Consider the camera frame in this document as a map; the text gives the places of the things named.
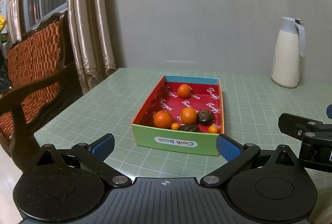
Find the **white thermos jug grey lid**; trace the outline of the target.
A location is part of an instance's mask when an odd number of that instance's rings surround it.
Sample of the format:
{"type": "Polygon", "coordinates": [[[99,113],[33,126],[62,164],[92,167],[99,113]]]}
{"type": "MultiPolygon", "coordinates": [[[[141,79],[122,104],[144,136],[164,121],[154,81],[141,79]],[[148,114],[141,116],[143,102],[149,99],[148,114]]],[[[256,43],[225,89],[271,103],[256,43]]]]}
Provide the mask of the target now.
{"type": "Polygon", "coordinates": [[[306,54],[306,31],[300,19],[281,17],[271,79],[286,88],[298,86],[306,54]]]}

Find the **dark brown passion fruit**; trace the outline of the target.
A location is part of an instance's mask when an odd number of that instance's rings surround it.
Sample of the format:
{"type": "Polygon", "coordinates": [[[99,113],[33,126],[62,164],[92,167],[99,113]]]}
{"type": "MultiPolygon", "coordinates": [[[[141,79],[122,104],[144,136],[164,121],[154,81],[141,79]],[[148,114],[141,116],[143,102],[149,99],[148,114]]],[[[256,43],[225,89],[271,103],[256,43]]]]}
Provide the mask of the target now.
{"type": "Polygon", "coordinates": [[[203,126],[210,126],[214,121],[214,114],[210,110],[202,109],[198,111],[197,122],[203,126]]]}

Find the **yellow hanging bag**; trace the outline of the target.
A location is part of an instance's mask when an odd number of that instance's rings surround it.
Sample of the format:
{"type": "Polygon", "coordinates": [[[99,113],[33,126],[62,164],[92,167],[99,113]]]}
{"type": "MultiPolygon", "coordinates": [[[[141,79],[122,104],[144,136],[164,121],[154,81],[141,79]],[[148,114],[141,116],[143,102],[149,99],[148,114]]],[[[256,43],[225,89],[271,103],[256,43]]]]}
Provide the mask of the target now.
{"type": "Polygon", "coordinates": [[[0,32],[5,28],[7,19],[0,14],[0,32]]]}

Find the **wooden sofa orange cushions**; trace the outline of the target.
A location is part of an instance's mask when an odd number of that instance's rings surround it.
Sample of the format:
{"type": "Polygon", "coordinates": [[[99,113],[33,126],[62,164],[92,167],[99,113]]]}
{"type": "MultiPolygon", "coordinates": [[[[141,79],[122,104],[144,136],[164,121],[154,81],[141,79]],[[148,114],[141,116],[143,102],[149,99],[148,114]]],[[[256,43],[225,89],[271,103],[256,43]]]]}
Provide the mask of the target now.
{"type": "Polygon", "coordinates": [[[12,87],[1,93],[1,146],[25,171],[40,149],[34,134],[83,95],[67,12],[30,30],[6,64],[12,87]]]}

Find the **small orange kumquat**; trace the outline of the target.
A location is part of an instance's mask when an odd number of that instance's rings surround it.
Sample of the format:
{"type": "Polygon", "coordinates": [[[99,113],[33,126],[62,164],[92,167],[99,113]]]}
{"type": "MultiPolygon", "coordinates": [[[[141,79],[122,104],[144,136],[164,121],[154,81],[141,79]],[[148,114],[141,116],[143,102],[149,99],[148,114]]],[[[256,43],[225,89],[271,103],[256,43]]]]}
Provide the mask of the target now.
{"type": "Polygon", "coordinates": [[[171,125],[171,129],[172,130],[178,130],[180,128],[180,125],[178,124],[178,123],[173,123],[172,125],[171,125]]]}
{"type": "Polygon", "coordinates": [[[217,126],[214,126],[214,125],[209,126],[208,132],[209,133],[219,133],[219,128],[217,126]]]}

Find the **colourful cloth book box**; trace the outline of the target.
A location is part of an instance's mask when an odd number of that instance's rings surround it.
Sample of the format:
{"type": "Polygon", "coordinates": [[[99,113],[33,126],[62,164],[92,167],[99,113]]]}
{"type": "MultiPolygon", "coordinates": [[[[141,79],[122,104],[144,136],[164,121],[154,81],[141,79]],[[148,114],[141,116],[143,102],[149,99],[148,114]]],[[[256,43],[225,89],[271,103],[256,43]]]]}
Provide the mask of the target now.
{"type": "Polygon", "coordinates": [[[132,130],[137,145],[153,149],[179,153],[218,156],[216,149],[217,136],[225,132],[224,111],[221,83],[217,78],[191,76],[162,76],[149,94],[141,109],[132,121],[132,130]],[[180,98],[177,89],[182,84],[191,87],[189,98],[180,98]],[[210,125],[217,126],[219,133],[209,133],[209,126],[195,123],[200,132],[160,129],[154,125],[154,115],[168,111],[173,122],[184,125],[180,118],[181,110],[191,107],[196,112],[206,109],[214,114],[210,125]]]}

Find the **beige satin curtain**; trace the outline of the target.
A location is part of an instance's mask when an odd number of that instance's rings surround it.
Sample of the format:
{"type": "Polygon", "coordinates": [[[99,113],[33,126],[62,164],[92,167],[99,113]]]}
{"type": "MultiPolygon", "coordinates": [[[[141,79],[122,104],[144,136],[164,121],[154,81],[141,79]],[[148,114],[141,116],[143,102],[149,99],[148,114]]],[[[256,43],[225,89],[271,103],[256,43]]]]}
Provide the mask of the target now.
{"type": "Polygon", "coordinates": [[[66,0],[76,69],[83,93],[116,71],[105,0],[66,0]]]}

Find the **round orange mandarin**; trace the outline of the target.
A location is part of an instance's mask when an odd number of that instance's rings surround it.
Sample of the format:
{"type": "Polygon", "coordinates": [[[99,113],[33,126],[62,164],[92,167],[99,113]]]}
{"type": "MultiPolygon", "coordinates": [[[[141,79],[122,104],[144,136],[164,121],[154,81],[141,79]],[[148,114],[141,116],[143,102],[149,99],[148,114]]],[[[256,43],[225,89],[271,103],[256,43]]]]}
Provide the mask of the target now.
{"type": "Polygon", "coordinates": [[[154,125],[160,129],[169,129],[173,124],[172,115],[165,110],[160,110],[154,115],[154,125]]]}

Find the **orange mandarin with knob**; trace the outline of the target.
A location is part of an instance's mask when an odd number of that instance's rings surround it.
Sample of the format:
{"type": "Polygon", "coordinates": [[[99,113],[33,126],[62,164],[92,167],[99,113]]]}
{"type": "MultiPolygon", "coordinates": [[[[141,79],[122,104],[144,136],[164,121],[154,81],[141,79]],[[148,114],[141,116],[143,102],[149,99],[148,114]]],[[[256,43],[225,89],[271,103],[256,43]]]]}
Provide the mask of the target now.
{"type": "Polygon", "coordinates": [[[180,118],[183,124],[193,125],[197,121],[197,113],[194,108],[186,107],[181,110],[180,118]]]}

